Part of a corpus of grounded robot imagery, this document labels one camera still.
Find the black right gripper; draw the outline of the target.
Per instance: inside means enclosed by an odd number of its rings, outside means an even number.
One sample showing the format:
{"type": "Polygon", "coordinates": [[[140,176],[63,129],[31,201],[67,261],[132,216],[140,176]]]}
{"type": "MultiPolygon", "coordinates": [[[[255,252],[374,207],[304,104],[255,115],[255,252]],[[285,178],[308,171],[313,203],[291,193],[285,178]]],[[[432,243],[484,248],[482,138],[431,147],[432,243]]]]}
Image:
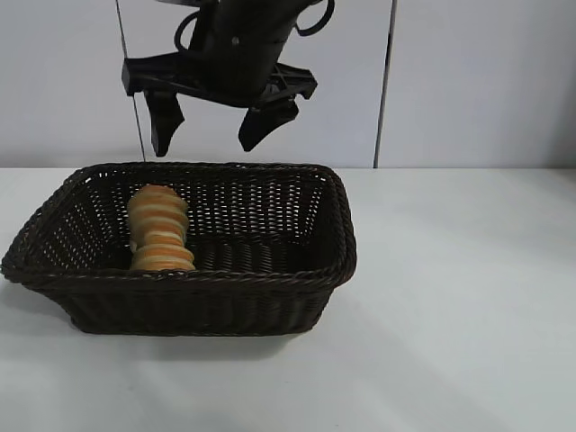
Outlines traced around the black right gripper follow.
{"type": "Polygon", "coordinates": [[[125,92],[145,93],[157,157],[167,155],[185,121],[177,94],[249,108],[238,140],[250,152],[296,119],[299,108],[293,96],[309,99],[317,87],[308,69],[278,60],[298,16],[311,2],[188,1],[186,6],[193,12],[176,28],[175,51],[124,60],[125,92]]]}

